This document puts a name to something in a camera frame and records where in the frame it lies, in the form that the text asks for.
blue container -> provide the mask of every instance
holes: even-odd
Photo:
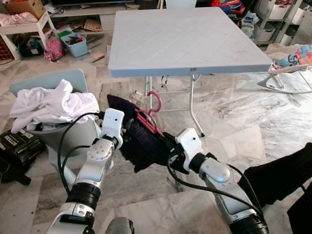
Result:
[[[60,40],[66,45],[66,47],[68,48],[69,53],[74,56],[75,58],[85,55],[88,53],[88,47],[87,47],[87,40],[82,37],[82,41],[78,42],[76,44],[73,45],[69,45],[66,43],[67,40],[71,40],[70,37],[75,37],[75,38],[80,38],[82,37],[80,34],[78,33],[72,33],[69,34],[67,36],[63,36],[60,38]]]

pink hanger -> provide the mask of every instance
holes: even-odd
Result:
[[[148,111],[136,109],[136,117],[151,133],[153,133],[153,134],[158,133],[159,135],[161,135],[163,137],[164,134],[158,129],[156,120],[152,116],[152,112],[156,113],[160,110],[160,108],[162,106],[162,101],[161,101],[160,95],[158,93],[156,93],[155,91],[149,91],[147,93],[147,96],[149,96],[151,94],[155,95],[157,100],[158,100],[157,109],[150,109]],[[147,117],[150,118],[151,121],[148,120],[147,118],[144,118],[142,115],[140,115],[140,113],[144,113]]]

cardboard box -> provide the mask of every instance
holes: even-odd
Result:
[[[22,12],[29,12],[37,19],[40,19],[44,13],[41,0],[27,0],[21,2],[14,2],[14,0],[12,0],[10,3],[4,3],[3,5],[11,15]]]

table top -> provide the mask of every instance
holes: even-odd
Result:
[[[219,7],[116,13],[113,77],[264,72],[270,64]]]

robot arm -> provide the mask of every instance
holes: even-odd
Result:
[[[87,152],[66,202],[61,206],[47,234],[94,234],[94,212],[103,189],[109,168],[113,167],[112,155],[122,146],[121,125],[124,113],[107,109],[103,120],[102,136],[95,139]],[[125,220],[115,220],[113,228],[125,227]]]
[[[182,155],[185,157],[183,167],[185,170],[192,170],[199,174],[207,187],[227,192],[252,204],[235,181],[232,169],[217,161],[214,157],[207,157],[203,154],[201,141],[195,129],[185,129],[175,140],[183,151]],[[269,233],[265,221],[250,206],[218,193],[214,193],[214,196],[217,206],[233,234]]]

